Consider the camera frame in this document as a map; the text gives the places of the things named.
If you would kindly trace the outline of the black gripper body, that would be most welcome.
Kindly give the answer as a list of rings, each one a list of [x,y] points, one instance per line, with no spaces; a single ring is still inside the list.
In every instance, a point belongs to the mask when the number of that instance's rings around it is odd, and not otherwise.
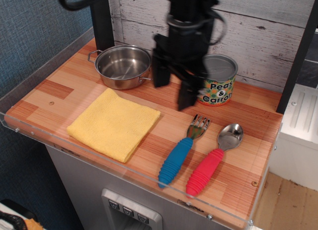
[[[198,29],[171,26],[167,36],[154,36],[156,47],[153,55],[167,62],[170,74],[200,90],[203,87],[203,79],[207,76],[203,57],[210,46],[212,29],[212,26]]]

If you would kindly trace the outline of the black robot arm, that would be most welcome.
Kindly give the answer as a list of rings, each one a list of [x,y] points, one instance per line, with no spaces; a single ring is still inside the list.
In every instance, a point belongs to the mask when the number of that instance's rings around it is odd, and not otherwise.
[[[212,7],[218,0],[169,0],[168,35],[154,36],[152,67],[155,87],[166,86],[170,75],[181,80],[177,105],[193,106],[203,89],[208,48],[224,37],[227,24]]]

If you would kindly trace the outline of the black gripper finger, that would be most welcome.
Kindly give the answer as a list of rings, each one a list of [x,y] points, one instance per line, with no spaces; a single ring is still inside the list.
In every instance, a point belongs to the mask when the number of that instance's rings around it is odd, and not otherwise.
[[[154,86],[162,87],[168,85],[170,82],[170,71],[167,62],[153,55],[152,67]]]
[[[196,87],[191,86],[186,81],[181,82],[178,95],[178,111],[193,106],[197,100],[198,90]]]

